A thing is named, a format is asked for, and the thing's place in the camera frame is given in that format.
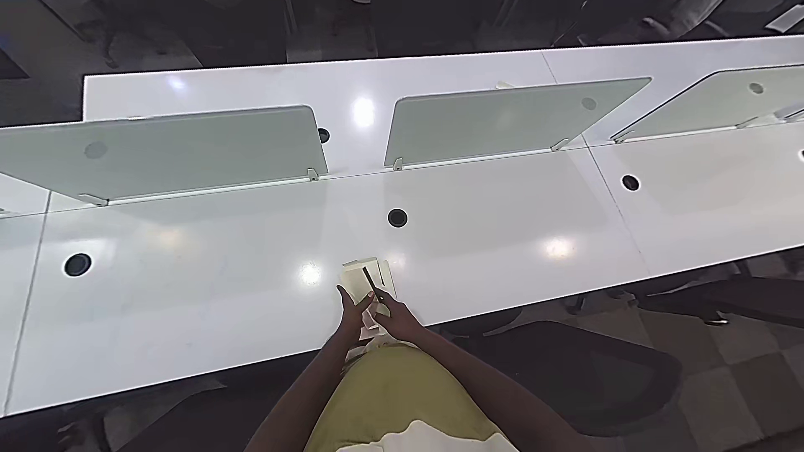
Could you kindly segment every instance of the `black chair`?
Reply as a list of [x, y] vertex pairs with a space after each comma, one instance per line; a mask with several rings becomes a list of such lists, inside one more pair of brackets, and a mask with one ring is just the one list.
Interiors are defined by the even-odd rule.
[[691, 315], [710, 325], [727, 324], [724, 312], [804, 328], [804, 281], [735, 277], [637, 299], [644, 310]]
[[681, 363], [667, 353], [548, 321], [483, 336], [488, 327], [502, 326], [505, 315], [492, 316], [485, 323], [486, 316], [471, 319], [479, 326], [475, 331], [465, 321], [441, 328], [471, 333], [453, 341], [533, 392], [582, 434], [630, 434], [658, 423], [675, 403]]

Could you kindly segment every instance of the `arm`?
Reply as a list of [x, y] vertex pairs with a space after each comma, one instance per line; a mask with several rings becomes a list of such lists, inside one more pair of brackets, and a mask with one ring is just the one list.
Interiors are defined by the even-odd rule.
[[360, 338], [363, 311], [374, 301], [374, 293], [369, 292], [355, 305], [341, 286], [338, 290], [343, 303], [338, 330], [262, 421], [245, 452], [304, 450], [318, 417], [341, 381], [347, 352]]
[[592, 450], [583, 437], [532, 392], [421, 326], [405, 304], [394, 300], [388, 293], [382, 290], [376, 293], [391, 311], [391, 317], [376, 314], [377, 323], [395, 338], [416, 344], [452, 373], [474, 403], [517, 449], [522, 452]]

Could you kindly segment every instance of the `row of desks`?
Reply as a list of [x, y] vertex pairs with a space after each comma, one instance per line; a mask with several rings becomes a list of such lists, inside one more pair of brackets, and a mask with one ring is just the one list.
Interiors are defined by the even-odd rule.
[[[320, 347], [339, 266], [363, 257], [388, 259], [399, 297], [432, 324], [804, 244], [804, 124], [608, 140], [716, 70], [804, 63], [802, 43], [90, 76], [87, 121], [308, 104], [331, 133], [330, 175], [104, 208], [0, 179], [13, 212], [0, 219], [3, 412]], [[400, 97], [636, 76], [653, 81], [562, 151], [383, 168]], [[393, 208], [404, 227], [388, 224]], [[68, 277], [75, 253], [93, 265]]]

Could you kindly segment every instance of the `person's left hand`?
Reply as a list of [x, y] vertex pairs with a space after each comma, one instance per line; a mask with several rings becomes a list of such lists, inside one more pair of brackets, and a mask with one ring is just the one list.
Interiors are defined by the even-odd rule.
[[338, 325], [338, 332], [348, 335], [349, 338], [355, 338], [352, 341], [352, 343], [355, 343], [360, 339], [360, 328], [363, 327], [363, 311], [374, 301], [374, 292], [369, 292], [356, 305], [347, 290], [342, 286], [338, 286], [338, 292], [341, 293], [341, 303], [343, 304], [343, 315], [341, 316], [341, 324]]

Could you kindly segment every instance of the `paper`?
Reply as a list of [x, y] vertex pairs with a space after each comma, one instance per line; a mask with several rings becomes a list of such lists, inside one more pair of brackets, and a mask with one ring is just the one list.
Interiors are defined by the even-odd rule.
[[[391, 268], [388, 261], [378, 262], [376, 257], [369, 257], [360, 261], [352, 261], [343, 264], [341, 273], [341, 285], [347, 290], [355, 304], [363, 300], [371, 291], [371, 285], [363, 273], [363, 267], [368, 270], [371, 280], [378, 289], [388, 292], [392, 297], [396, 297], [393, 281], [391, 279]], [[363, 328], [360, 331], [360, 338], [367, 339], [377, 335], [385, 335], [387, 332], [377, 322], [374, 321], [374, 314], [391, 315], [388, 308], [377, 301], [374, 301], [363, 312]]]

